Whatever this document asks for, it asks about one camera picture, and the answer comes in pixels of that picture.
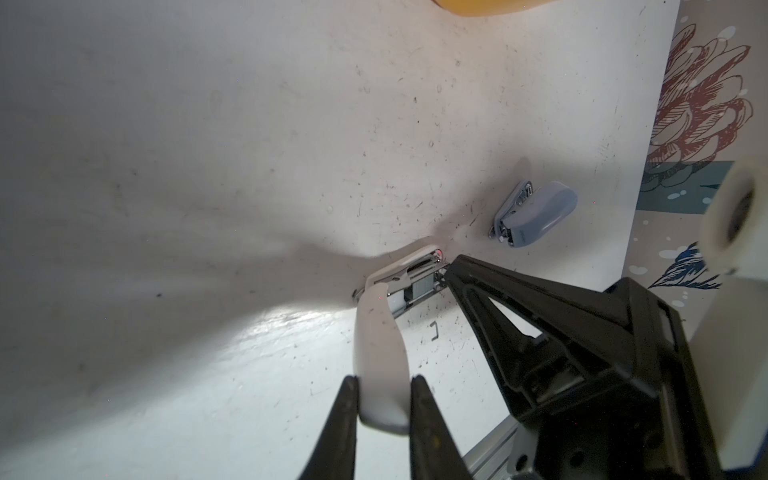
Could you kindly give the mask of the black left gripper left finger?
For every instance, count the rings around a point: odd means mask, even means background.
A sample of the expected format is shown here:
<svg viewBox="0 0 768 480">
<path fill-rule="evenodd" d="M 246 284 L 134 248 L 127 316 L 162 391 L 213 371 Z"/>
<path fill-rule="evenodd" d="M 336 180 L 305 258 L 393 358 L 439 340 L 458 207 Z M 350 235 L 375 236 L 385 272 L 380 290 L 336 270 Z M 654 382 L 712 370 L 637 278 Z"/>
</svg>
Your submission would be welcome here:
<svg viewBox="0 0 768 480">
<path fill-rule="evenodd" d="M 346 376 L 309 460 L 299 476 L 301 480 L 352 480 L 355 474 L 359 381 Z"/>
</svg>

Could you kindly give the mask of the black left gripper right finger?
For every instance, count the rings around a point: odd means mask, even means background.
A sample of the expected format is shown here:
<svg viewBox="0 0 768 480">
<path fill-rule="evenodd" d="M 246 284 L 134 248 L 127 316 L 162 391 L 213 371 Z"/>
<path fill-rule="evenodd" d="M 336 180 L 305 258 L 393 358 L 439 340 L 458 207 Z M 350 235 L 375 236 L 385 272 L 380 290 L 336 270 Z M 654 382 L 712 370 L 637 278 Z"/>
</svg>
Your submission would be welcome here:
<svg viewBox="0 0 768 480">
<path fill-rule="evenodd" d="M 422 375 L 411 380 L 409 453 L 413 480 L 472 478 Z"/>
</svg>

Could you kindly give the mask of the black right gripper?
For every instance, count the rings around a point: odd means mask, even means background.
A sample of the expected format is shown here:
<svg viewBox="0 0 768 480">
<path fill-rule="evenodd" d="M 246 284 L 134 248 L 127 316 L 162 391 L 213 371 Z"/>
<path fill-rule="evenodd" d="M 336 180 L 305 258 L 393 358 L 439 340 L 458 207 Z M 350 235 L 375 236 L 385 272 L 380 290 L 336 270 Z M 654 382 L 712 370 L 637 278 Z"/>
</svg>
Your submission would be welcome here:
<svg viewBox="0 0 768 480">
<path fill-rule="evenodd" d="M 519 427 L 514 479 L 719 479 L 678 313 L 630 278 L 597 292 L 466 256 L 444 281 Z"/>
</svg>

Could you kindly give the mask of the white stapler top part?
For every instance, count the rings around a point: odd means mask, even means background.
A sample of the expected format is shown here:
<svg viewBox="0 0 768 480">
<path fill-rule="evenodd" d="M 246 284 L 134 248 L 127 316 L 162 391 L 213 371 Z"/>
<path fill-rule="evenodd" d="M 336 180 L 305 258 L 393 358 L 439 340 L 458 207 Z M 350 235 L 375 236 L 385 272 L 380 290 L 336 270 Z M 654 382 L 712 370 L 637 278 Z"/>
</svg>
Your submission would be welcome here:
<svg viewBox="0 0 768 480">
<path fill-rule="evenodd" d="M 369 275 L 353 294 L 358 415 L 370 428 L 394 435 L 409 432 L 411 375 L 396 319 L 443 289 L 445 267 L 442 249 L 426 244 Z"/>
</svg>

